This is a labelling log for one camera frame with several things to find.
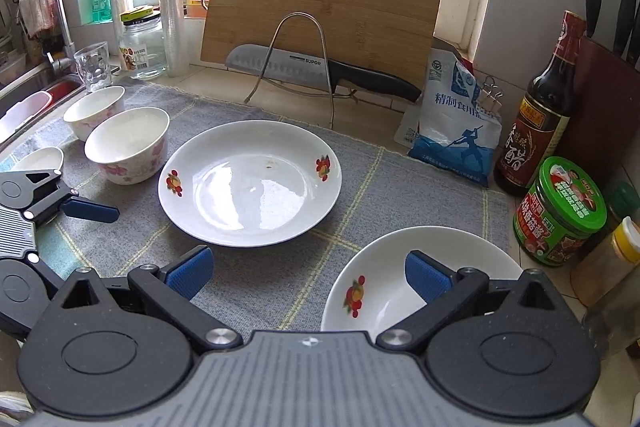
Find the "white bowl pink flowers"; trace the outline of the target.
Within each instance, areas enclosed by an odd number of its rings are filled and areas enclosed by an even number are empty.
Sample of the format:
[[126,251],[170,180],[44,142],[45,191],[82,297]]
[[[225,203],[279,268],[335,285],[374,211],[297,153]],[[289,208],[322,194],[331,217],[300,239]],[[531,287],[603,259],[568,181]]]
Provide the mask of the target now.
[[99,124],[85,143],[85,155],[117,185],[154,176],[167,158],[169,115],[157,107],[125,110]]

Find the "white plate with fruit print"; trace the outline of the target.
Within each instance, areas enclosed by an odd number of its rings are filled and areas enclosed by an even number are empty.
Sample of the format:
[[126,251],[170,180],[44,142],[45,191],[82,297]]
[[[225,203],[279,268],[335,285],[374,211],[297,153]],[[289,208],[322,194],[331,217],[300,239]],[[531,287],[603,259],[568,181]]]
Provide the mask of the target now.
[[281,121],[246,120],[206,130],[166,161],[157,195],[168,219],[207,244],[276,245],[332,210],[342,166],[318,135]]

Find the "plain white bowl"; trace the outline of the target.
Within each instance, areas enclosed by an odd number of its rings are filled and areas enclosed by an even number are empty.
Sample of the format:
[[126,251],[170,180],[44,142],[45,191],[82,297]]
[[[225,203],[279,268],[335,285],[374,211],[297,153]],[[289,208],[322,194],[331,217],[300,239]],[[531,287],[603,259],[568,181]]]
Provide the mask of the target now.
[[29,170],[58,170],[61,171],[64,162],[64,153],[58,147],[48,146],[35,150],[17,161],[11,168],[12,171]]

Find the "clear glass mug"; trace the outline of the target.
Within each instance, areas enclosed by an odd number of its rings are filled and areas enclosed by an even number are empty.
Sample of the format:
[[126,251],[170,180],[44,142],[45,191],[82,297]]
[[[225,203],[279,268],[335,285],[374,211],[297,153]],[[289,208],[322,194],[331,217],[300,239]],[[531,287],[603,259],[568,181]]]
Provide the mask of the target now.
[[111,87],[113,83],[110,54],[106,41],[90,44],[74,54],[76,69],[89,92]]

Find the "green lid sauce jar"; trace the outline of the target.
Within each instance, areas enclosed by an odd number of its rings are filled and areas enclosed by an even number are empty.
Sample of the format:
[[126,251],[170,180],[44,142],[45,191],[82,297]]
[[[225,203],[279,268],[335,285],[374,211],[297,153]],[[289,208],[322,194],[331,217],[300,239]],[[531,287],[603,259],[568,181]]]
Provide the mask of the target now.
[[584,169],[550,156],[516,208],[513,230],[525,254],[556,268],[599,232],[607,217],[604,198]]

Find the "yellow lid spice jar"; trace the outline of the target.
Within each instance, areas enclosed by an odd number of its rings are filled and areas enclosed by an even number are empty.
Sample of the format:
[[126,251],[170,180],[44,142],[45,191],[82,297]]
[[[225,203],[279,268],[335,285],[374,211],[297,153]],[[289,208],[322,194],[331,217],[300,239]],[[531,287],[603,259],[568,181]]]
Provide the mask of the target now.
[[639,225],[627,216],[570,272],[576,298],[589,308],[639,263]]

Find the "white blue salt bag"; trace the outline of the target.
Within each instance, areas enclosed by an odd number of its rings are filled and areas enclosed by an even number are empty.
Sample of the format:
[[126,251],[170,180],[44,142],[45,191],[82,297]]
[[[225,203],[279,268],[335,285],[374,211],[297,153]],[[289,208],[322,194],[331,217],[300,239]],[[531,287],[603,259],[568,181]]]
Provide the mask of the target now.
[[406,107],[394,141],[414,159],[487,186],[502,131],[497,105],[454,52],[434,48],[423,93]]

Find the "clear glass oil bottle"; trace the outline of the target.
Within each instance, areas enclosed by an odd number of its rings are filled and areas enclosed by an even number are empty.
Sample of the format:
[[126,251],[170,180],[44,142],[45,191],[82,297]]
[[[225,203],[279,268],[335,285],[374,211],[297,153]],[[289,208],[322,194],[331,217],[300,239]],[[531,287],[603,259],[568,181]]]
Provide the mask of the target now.
[[601,359],[639,339],[639,279],[629,274],[582,318],[582,326]]

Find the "glass jar yellow lid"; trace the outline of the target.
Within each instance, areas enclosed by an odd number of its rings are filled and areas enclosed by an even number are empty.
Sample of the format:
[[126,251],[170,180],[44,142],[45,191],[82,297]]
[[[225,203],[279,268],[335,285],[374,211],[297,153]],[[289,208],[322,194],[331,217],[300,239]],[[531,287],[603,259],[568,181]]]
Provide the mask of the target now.
[[120,14],[124,31],[118,40],[120,58],[132,79],[150,80],[167,66],[160,10],[152,5],[138,6]]

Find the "dark vinegar bottle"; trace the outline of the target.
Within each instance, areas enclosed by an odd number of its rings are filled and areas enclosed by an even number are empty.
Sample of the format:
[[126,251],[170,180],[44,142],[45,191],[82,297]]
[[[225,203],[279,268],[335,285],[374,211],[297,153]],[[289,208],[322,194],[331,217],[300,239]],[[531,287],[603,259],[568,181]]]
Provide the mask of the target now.
[[529,81],[496,162],[494,179],[512,196],[526,193],[540,164],[555,150],[572,115],[574,77],[587,23],[566,11],[546,69]]

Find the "metal faucet with cloth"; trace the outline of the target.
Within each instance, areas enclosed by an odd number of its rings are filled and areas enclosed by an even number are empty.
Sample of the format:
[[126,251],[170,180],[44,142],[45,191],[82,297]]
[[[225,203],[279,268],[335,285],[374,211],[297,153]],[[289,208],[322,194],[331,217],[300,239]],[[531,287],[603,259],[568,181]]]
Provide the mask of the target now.
[[63,41],[63,55],[54,57],[47,53],[47,60],[56,77],[74,68],[75,43],[68,27],[63,0],[18,0],[18,12],[29,39],[39,37],[43,31],[58,28]]

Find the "green cap small jar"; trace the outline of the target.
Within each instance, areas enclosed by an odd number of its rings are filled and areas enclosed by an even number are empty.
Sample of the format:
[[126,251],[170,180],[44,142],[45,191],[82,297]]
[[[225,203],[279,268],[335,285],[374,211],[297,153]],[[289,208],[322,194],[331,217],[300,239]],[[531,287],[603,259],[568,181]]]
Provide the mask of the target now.
[[639,223],[639,194],[628,182],[617,182],[611,190],[605,193],[606,208],[608,208],[608,226],[615,229],[626,217],[636,225]]

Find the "binder clip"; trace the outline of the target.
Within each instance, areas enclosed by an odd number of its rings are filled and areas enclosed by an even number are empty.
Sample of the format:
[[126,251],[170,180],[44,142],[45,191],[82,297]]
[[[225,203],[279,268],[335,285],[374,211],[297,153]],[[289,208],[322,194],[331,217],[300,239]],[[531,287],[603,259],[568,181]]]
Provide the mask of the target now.
[[491,75],[487,75],[480,87],[480,95],[477,104],[487,113],[498,115],[502,107],[503,92],[497,81]]

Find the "dark red knife block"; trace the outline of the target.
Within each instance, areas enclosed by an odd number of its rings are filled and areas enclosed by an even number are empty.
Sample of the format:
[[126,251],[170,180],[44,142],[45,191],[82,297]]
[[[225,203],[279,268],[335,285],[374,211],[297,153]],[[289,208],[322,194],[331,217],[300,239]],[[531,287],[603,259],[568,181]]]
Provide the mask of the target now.
[[608,48],[593,39],[601,5],[602,0],[585,0],[587,30],[577,59],[574,112],[558,154],[604,187],[639,130],[639,2],[620,0]]

